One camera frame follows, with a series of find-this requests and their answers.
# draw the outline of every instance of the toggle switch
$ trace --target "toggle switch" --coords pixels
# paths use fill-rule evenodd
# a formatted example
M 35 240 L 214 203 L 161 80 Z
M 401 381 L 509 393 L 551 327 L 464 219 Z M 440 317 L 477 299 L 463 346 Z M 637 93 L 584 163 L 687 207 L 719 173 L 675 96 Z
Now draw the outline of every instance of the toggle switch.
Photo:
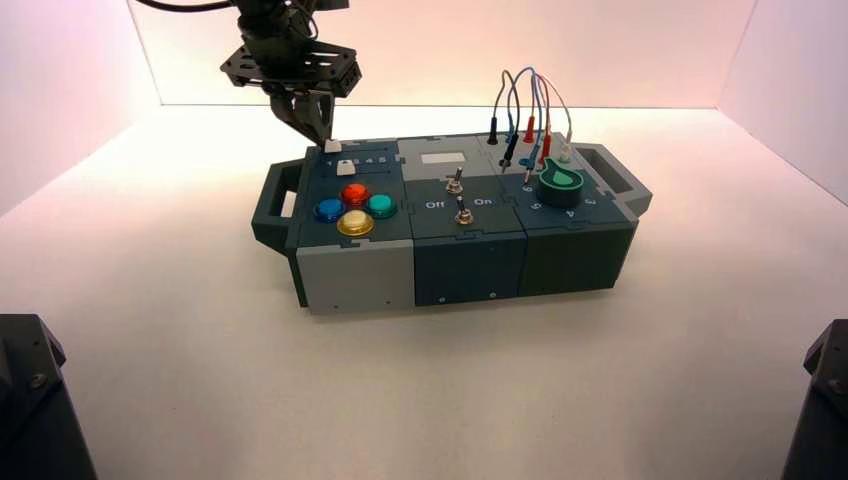
M 459 210 L 454 217 L 456 223 L 460 225 L 471 225 L 474 223 L 474 215 L 471 215 L 471 210 L 465 207 L 465 201 L 462 195 L 456 197 L 456 207 Z
M 456 169 L 456 174 L 453 176 L 453 178 L 448 180 L 448 184 L 445 187 L 445 190 L 447 190 L 448 193 L 450 193 L 451 195 L 459 195 L 460 193 L 462 193 L 462 184 L 459 183 L 461 178 L 462 167 L 458 167 Z

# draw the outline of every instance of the teal button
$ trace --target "teal button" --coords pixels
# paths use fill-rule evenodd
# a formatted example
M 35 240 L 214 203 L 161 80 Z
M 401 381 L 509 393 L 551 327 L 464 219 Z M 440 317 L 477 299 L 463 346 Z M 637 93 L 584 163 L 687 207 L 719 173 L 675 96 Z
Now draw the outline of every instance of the teal button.
M 553 180 L 554 180 L 554 183 L 556 183 L 560 187 L 570 187 L 571 185 L 576 183 L 574 178 L 572 178 L 567 173 L 564 173 L 564 172 L 559 171 L 559 170 L 554 172 L 554 179 Z
M 389 218 L 397 212 L 397 204 L 392 197 L 379 193 L 368 199 L 368 212 L 374 218 Z

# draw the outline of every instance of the gray box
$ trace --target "gray box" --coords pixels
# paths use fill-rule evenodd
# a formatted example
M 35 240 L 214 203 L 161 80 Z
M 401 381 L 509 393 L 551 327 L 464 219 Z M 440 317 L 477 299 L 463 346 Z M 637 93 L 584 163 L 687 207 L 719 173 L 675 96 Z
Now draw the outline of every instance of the gray box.
M 315 314 L 415 306 L 412 240 L 354 240 L 297 250 L 309 309 Z

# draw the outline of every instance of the rotary knob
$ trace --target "rotary knob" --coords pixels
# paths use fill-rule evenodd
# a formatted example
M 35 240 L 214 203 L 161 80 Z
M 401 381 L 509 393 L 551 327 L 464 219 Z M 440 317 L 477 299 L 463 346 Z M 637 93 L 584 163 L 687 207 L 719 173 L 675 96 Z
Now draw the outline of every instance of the rotary knob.
M 559 166 L 553 159 L 545 159 L 545 167 L 538 176 L 536 198 L 549 207 L 574 208 L 580 204 L 583 176 L 574 170 Z

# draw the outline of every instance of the blue button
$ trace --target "blue button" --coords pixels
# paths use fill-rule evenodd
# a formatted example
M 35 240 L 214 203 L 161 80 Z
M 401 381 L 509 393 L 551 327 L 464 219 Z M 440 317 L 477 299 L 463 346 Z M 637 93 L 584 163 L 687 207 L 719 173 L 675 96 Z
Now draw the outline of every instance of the blue button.
M 338 198 L 328 198 L 321 200 L 318 205 L 315 205 L 315 218 L 319 222 L 334 223 L 344 215 L 344 204 Z

